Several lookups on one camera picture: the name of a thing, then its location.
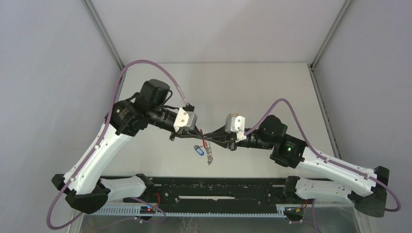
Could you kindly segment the metal key holder red handle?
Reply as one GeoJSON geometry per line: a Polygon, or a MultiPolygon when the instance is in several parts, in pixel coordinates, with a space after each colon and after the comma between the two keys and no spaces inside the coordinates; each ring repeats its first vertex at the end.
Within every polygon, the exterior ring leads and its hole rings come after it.
{"type": "Polygon", "coordinates": [[[211,165],[213,162],[213,153],[212,153],[211,143],[206,141],[205,139],[202,139],[202,143],[203,143],[204,149],[206,150],[207,163],[208,165],[211,165]]]}

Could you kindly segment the blue key tag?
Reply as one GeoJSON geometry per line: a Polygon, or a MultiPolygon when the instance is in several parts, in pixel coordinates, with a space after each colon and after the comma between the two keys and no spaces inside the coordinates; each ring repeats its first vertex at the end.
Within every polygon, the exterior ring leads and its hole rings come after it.
{"type": "Polygon", "coordinates": [[[205,155],[205,151],[203,150],[203,146],[195,145],[195,146],[194,146],[194,150],[195,150],[196,153],[199,154],[200,156],[204,156],[204,155],[205,155]]]}

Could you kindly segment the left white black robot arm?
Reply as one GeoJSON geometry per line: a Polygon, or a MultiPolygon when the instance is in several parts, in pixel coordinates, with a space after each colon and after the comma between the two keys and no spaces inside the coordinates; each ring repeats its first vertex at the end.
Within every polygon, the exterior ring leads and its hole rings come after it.
{"type": "Polygon", "coordinates": [[[65,174],[56,174],[53,185],[62,191],[68,205],[85,214],[92,214],[107,202],[125,198],[138,198],[148,202],[154,195],[154,183],[144,174],[129,178],[104,179],[102,172],[119,150],[148,125],[178,135],[196,128],[194,106],[186,104],[174,112],[167,106],[172,91],[166,83],[151,79],[140,92],[113,104],[105,117],[93,144],[76,165],[65,174]]]}

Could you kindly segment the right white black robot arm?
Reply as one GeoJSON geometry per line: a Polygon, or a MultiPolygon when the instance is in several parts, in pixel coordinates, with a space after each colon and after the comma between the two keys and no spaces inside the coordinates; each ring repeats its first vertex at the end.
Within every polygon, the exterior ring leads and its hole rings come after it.
{"type": "Polygon", "coordinates": [[[205,140],[229,150],[238,147],[271,150],[270,159],[276,164],[316,172],[326,178],[315,181],[289,176],[282,190],[284,200],[289,203],[300,198],[347,202],[365,215],[384,217],[389,169],[357,166],[312,149],[306,141],[288,135],[287,125],[274,115],[266,117],[250,134],[246,134],[244,122],[242,116],[228,116],[224,126],[205,134],[205,140]]]}

